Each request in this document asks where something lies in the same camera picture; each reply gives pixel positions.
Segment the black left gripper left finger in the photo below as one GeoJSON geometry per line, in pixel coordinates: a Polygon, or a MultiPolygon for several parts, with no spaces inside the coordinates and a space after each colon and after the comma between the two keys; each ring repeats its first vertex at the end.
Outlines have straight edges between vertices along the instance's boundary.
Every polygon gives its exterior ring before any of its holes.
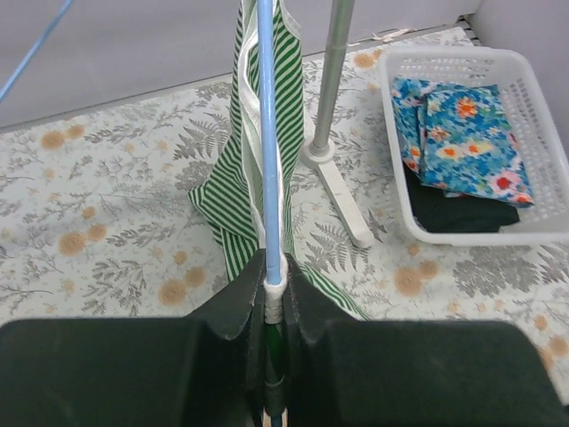
{"type": "Polygon", "coordinates": [[[259,426],[265,259],[179,318],[1,328],[4,426],[259,426]]]}

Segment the green striped tank top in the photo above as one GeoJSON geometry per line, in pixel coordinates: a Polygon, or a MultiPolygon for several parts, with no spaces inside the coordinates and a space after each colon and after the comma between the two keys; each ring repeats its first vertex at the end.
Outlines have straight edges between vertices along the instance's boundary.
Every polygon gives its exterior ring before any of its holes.
{"type": "MultiPolygon", "coordinates": [[[[300,26],[284,2],[272,5],[276,137],[283,191],[281,246],[290,255],[300,246],[300,270],[309,283],[352,317],[365,319],[366,313],[351,295],[326,275],[331,271],[354,273],[368,262],[367,253],[349,248],[348,234],[339,221],[317,217],[330,213],[321,201],[305,201],[298,207],[292,203],[304,186],[301,179],[307,177],[295,168],[314,126],[303,100],[300,26]]],[[[234,280],[265,244],[259,83],[257,7],[254,1],[243,1],[236,22],[229,137],[209,177],[188,193],[222,248],[228,280],[234,280]]]]}

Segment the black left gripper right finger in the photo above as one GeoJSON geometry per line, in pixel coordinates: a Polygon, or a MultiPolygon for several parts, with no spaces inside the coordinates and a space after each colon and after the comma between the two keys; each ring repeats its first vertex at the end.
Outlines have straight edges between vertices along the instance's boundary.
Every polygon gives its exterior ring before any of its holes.
{"type": "Polygon", "coordinates": [[[539,352],[485,320],[352,318],[290,262],[284,293],[291,426],[565,426],[539,352]]]}

